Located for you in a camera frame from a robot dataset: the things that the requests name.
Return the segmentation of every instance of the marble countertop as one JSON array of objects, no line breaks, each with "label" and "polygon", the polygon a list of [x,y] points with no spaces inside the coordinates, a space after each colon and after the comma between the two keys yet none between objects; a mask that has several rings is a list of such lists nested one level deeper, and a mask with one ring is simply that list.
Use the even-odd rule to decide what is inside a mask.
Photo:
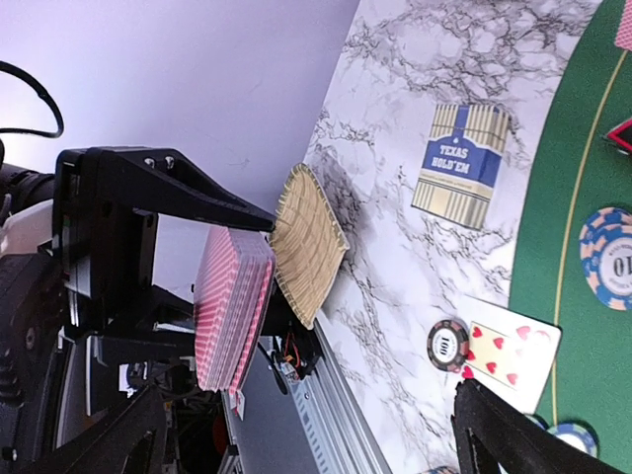
[{"label": "marble countertop", "polygon": [[[467,293],[507,305],[539,136],[598,0],[360,0],[305,162],[349,238],[319,321],[395,474],[458,465],[459,375],[426,339]],[[511,137],[481,231],[411,207],[435,105],[500,104]]]}]

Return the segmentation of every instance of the wall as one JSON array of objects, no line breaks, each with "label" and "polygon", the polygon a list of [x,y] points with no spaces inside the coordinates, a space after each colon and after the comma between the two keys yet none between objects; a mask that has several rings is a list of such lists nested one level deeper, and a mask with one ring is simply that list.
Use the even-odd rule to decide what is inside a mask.
[{"label": "wall", "polygon": [[[228,190],[274,210],[302,160],[357,0],[3,0],[0,60],[59,104],[58,140],[6,135],[6,161],[52,171],[64,148],[174,147]],[[0,75],[0,126],[53,128],[29,88]],[[180,294],[204,227],[162,219],[158,282]]]}]

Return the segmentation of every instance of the yellow table line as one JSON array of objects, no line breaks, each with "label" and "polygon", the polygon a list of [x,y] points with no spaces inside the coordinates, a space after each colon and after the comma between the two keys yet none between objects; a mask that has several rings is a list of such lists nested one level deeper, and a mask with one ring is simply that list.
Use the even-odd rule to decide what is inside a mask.
[{"label": "yellow table line", "polygon": [[[582,177],[584,176],[584,169],[586,168],[586,162],[589,159],[589,153],[591,151],[591,146],[593,145],[594,133],[596,132],[596,126],[599,123],[599,119],[601,119],[601,114],[603,113],[603,108],[605,107],[605,102],[610,95],[610,91],[612,90],[612,85],[614,84],[614,80],[616,76],[619,74],[621,66],[623,65],[623,61],[627,56],[628,51],[624,50],[619,57],[619,61],[616,63],[616,67],[612,71],[612,75],[610,76],[610,80],[608,81],[608,85],[605,87],[603,91],[603,96],[601,97],[601,102],[599,103],[599,107],[596,110],[596,114],[594,115],[594,119],[592,120],[591,132],[586,140],[586,145],[584,146],[584,153],[582,154],[582,161],[580,162],[580,168],[577,172],[577,178],[575,179],[575,187],[573,188],[573,196],[571,197],[571,203],[569,205],[569,214],[566,218],[566,229],[564,230],[564,241],[562,242],[562,257],[560,258],[560,269],[557,274],[557,290],[555,293],[555,317],[553,318],[553,324],[555,326],[560,325],[560,306],[562,304],[562,283],[564,282],[564,267],[566,267],[566,254],[569,247],[569,236],[571,234],[571,226],[573,224],[573,216],[575,214],[575,205],[577,204],[577,196],[580,193],[580,185],[582,184]],[[553,408],[553,425],[557,425],[557,361],[553,362],[553,367],[551,368],[551,405]]]}]

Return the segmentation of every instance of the poker table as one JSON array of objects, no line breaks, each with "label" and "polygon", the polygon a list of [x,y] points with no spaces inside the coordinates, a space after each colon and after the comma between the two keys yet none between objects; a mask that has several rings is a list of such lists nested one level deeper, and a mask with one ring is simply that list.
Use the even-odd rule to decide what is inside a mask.
[{"label": "poker table", "polygon": [[599,458],[632,472],[632,314],[587,284],[579,234],[596,210],[632,211],[632,157],[603,136],[632,117],[632,52],[614,45],[623,0],[605,0],[564,73],[541,136],[517,237],[510,309],[562,328],[538,415],[589,424]]}]

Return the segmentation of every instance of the woven tan card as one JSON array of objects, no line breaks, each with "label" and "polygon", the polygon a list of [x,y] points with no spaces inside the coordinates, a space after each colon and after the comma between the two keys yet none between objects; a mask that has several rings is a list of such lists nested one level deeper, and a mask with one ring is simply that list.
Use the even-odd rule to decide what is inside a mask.
[{"label": "woven tan card", "polygon": [[318,180],[303,163],[291,170],[276,217],[270,239],[276,281],[296,317],[312,329],[349,242]]}]

